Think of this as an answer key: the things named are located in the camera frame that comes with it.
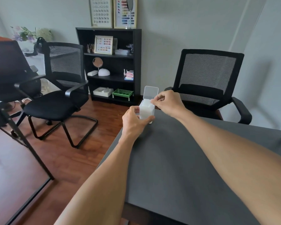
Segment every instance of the chair caster wheel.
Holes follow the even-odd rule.
[[[14,131],[11,131],[10,134],[11,134],[13,137],[18,138],[18,135],[17,135]]]

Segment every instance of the black bookshelf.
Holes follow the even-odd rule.
[[[93,101],[115,103],[124,106],[138,105],[141,98],[141,29],[106,29],[106,28],[76,28],[79,44],[84,47],[84,69],[86,74],[97,70],[93,66],[94,57],[103,60],[102,68],[110,71],[109,76],[87,76],[90,95]],[[95,35],[113,36],[118,39],[118,49],[127,49],[126,45],[134,45],[133,55],[103,55],[87,53],[86,45],[94,43]],[[124,69],[134,70],[134,81],[124,80]],[[132,90],[134,95],[122,98],[112,95],[109,97],[96,96],[93,90],[98,87],[109,87],[116,89]]]

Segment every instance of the mirror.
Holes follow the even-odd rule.
[[[129,11],[129,29],[131,29],[131,12],[133,9],[133,0],[127,0],[127,8]]]
[[[133,9],[133,0],[127,0],[127,8],[128,8],[128,11],[132,11]]]
[[[95,58],[93,59],[93,65],[94,65],[95,67],[97,67],[98,70],[99,70],[99,68],[101,68],[102,65],[103,65],[102,59],[99,58],[99,57],[95,57]]]

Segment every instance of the left hand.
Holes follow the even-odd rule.
[[[155,119],[154,116],[150,116],[147,119],[140,120],[139,115],[136,115],[136,113],[139,113],[139,110],[139,106],[131,106],[123,115],[122,137],[135,141],[143,132],[145,126]]]

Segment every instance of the hand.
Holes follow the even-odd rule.
[[[181,111],[185,110],[180,94],[173,90],[163,91],[151,100],[151,103],[158,106],[167,115],[177,118]]]
[[[155,119],[154,116],[150,116],[147,119],[140,120],[139,115],[136,115],[136,113],[139,113],[139,111],[139,106],[131,106],[123,115],[123,138],[128,138],[135,141],[143,132],[145,126]]]

